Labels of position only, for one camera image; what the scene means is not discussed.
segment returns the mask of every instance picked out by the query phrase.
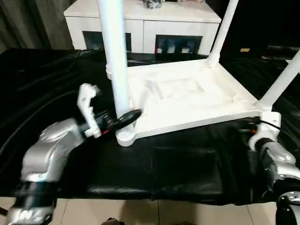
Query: black tablecloth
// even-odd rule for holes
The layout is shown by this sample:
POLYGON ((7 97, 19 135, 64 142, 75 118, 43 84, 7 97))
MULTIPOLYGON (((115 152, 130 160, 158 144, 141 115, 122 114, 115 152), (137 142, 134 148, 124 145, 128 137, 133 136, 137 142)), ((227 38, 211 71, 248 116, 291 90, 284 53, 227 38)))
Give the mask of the black tablecloth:
MULTIPOLYGON (((200 58, 193 54, 127 56, 129 66, 200 58)), ((257 98, 285 67, 277 61, 228 57, 221 64, 257 98)), ((9 50, 0 55, 0 195, 14 194, 22 158, 42 129, 78 115, 76 98, 82 83, 96 84, 114 109, 105 65, 103 52, 88 50, 9 50)), ((282 134, 280 141, 297 158, 298 82, 296 78, 275 105, 295 143, 282 134)), ((218 205, 272 201, 271 193, 264 194, 267 187, 257 155, 238 132, 242 124, 236 120, 156 135, 127 148, 119 146, 113 134, 91 138, 71 153, 58 185, 59 197, 218 205)))

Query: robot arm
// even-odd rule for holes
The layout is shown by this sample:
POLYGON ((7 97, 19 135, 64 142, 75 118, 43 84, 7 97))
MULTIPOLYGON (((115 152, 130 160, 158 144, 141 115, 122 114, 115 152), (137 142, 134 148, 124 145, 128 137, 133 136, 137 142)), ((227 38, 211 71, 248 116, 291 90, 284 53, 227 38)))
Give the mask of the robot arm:
POLYGON ((22 186, 16 201, 7 214, 7 225, 46 225, 52 220, 56 207, 56 183, 60 180, 70 152, 82 144, 86 137, 99 137, 111 130, 121 129, 134 122, 141 110, 133 110, 114 119, 108 110, 94 118, 90 98, 95 96, 88 84, 83 85, 79 100, 86 119, 79 125, 70 118, 47 127, 39 140, 26 152, 21 171, 22 186))
POLYGON ((249 140, 259 153, 270 189, 277 197, 277 225, 300 225, 300 170, 295 157, 277 142, 280 114, 263 112, 257 133, 249 140))

